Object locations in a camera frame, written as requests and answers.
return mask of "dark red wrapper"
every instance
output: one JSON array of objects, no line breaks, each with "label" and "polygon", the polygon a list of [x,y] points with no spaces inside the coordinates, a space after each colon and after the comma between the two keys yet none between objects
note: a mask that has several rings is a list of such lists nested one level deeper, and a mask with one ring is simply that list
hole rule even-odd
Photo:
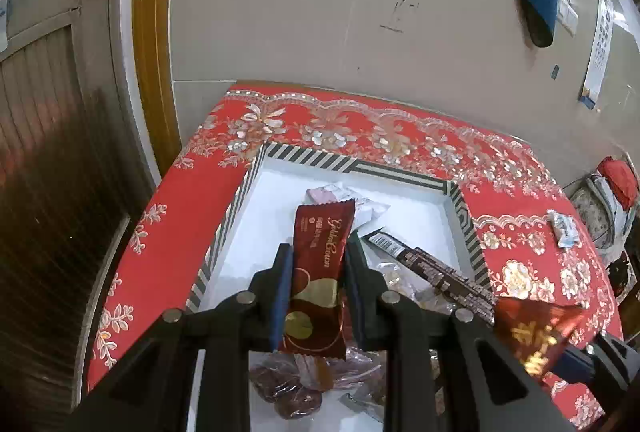
[{"label": "dark red wrapper", "polygon": [[542,380],[583,318],[581,306],[502,297],[495,306],[494,333],[531,376]]},{"label": "dark red wrapper", "polygon": [[338,279],[355,207],[353,199],[298,207],[283,351],[344,358]]}]

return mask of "red tablecloth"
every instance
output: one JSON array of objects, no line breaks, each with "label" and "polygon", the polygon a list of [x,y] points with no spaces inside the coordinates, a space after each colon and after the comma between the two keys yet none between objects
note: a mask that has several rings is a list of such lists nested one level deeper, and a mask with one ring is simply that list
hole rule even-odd
[{"label": "red tablecloth", "polygon": [[[164,309],[184,307],[245,166],[265,141],[314,146],[455,180],[495,292],[582,303],[588,316],[572,338],[578,346],[600,329],[622,336],[615,298],[593,243],[527,145],[382,100],[290,85],[238,84],[180,152],[135,228],[102,310],[90,388]],[[557,247],[549,208],[575,217],[580,247]],[[566,385],[553,375],[545,381],[576,426],[602,412],[585,386]]]}]

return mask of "tray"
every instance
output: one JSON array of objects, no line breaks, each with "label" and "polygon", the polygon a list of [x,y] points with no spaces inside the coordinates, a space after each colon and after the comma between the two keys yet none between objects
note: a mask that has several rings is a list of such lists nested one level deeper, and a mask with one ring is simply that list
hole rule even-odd
[{"label": "tray", "polygon": [[[306,190],[337,181],[390,206],[379,219],[359,228],[359,235],[383,226],[408,245],[423,248],[489,286],[478,237],[462,192],[454,182],[313,148],[265,143],[216,229],[186,301],[186,311],[216,307],[228,296],[247,289],[255,272],[271,267],[279,243],[292,242],[296,208],[305,202]],[[375,261],[370,256],[375,252],[368,246],[364,249],[367,259]],[[413,272],[408,273],[414,275],[415,285],[426,284]],[[250,362],[257,358],[257,353],[252,354]],[[202,360],[199,358],[194,377],[191,418],[196,412]],[[382,429],[373,418],[356,414],[338,402],[342,394],[325,393],[322,408],[313,417],[286,422],[251,388],[252,429]]]}]

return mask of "silver rivet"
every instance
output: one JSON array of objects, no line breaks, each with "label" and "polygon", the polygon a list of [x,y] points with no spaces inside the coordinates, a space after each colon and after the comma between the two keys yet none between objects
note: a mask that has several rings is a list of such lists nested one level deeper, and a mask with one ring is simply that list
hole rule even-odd
[{"label": "silver rivet", "polygon": [[182,311],[172,307],[171,309],[165,309],[162,313],[162,320],[166,323],[175,323],[182,318]]},{"label": "silver rivet", "polygon": [[456,318],[463,323],[469,323],[474,319],[474,314],[466,307],[460,307],[456,310]]},{"label": "silver rivet", "polygon": [[395,291],[385,291],[380,296],[385,304],[397,304],[400,301],[400,295]]},{"label": "silver rivet", "polygon": [[248,306],[249,304],[253,304],[255,301],[255,295],[251,293],[251,291],[240,291],[236,295],[236,300],[239,304],[244,304]]}]

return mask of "black and white striped border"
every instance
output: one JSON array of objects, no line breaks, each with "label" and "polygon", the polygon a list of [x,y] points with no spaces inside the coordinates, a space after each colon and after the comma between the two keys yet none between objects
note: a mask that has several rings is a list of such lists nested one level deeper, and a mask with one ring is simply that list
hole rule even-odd
[{"label": "black and white striped border", "polygon": [[236,190],[236,195],[234,195],[233,200],[226,209],[225,216],[216,230],[213,242],[207,250],[202,266],[198,270],[196,280],[191,287],[191,293],[186,301],[186,312],[196,312],[200,307],[200,301],[204,296],[204,291],[209,283],[211,272],[225,243],[226,236],[233,226],[236,214],[249,192],[265,157],[322,168],[324,170],[332,170],[343,174],[358,172],[376,177],[384,177],[385,179],[391,179],[393,181],[437,190],[443,195],[448,195],[453,202],[458,221],[460,222],[466,249],[471,259],[471,267],[474,271],[474,279],[479,285],[488,287],[488,269],[484,261],[484,255],[482,254],[480,241],[476,235],[474,223],[469,215],[462,191],[453,181],[415,174],[377,163],[370,163],[369,161],[355,157],[341,156],[340,154],[333,154],[314,148],[303,148],[286,143],[265,143],[260,147],[253,163],[246,171],[246,174],[244,174],[242,183]]},{"label": "black and white striped border", "polygon": [[200,303],[204,297],[204,291],[206,290],[209,279],[211,278],[211,272],[218,261],[218,256],[225,244],[226,236],[236,220],[236,215],[238,214],[238,211],[242,206],[247,193],[251,189],[251,185],[254,183],[254,179],[257,176],[258,171],[260,170],[260,166],[266,154],[266,148],[266,145],[262,145],[260,147],[260,150],[258,150],[258,153],[255,155],[254,161],[250,164],[248,170],[244,174],[234,198],[226,207],[225,215],[218,225],[213,241],[211,242],[207,253],[205,253],[202,265],[200,266],[200,269],[198,269],[198,274],[191,286],[189,297],[184,303],[184,310],[186,313],[196,313],[200,308]]}]

